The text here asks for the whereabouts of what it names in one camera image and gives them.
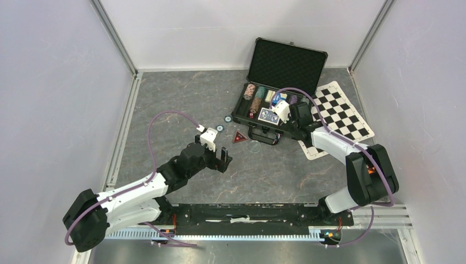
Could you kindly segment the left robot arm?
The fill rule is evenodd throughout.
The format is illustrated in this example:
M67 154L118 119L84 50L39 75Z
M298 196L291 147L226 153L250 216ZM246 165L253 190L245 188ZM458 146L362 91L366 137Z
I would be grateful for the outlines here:
M224 173L232 160L225 147L217 157L214 142L197 135L179 155L146 177L111 191L82 191L62 219L66 227L65 244L85 252L96 247L106 235L126 227L153 221L168 223L173 210L167 194L184 187L206 168Z

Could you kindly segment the black poker set case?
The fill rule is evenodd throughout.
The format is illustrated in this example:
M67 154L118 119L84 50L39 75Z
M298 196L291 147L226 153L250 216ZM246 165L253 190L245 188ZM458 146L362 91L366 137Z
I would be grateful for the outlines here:
M251 64L246 77L247 83L254 84L256 90L259 86L265 87L267 91L272 90L275 92L291 87L301 90L300 98L305 95L313 96L327 58L328 54L324 51L259 37L255 41ZM256 114L249 112L254 95L249 101L245 100L243 95L238 99L231 114L233 121L248 126L250 139L268 145L278 143L276 138L270 137L271 134L293 139L290 122L280 122L279 125L273 125L258 120L261 108L269 107L269 104L265 102L266 93L262 98L258 112Z

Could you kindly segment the clear round dealer button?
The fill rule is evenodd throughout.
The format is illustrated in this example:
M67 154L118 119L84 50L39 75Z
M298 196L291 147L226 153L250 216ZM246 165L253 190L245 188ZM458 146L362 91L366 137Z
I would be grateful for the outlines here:
M248 145L251 153L259 153L262 149L261 143L256 140L250 141Z

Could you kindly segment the red triangle all-in button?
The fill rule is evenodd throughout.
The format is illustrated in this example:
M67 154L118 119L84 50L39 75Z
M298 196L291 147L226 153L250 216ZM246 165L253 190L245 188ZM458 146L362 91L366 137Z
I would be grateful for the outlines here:
M233 144L236 144L236 143L239 143L239 142L244 142L248 140L248 137L246 137L245 135L243 135L243 133L241 133L240 131L236 131L235 132L235 135L233 137L233 141L232 143Z

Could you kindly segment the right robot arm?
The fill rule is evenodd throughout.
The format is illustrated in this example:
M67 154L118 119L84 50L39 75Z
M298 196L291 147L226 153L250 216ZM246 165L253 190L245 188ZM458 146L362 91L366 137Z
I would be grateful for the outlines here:
M339 160L346 168L346 186L321 198L317 216L324 224L334 223L340 213L392 198L400 186L386 149L354 142L322 122L315 122L306 102L287 108L294 131L312 146Z

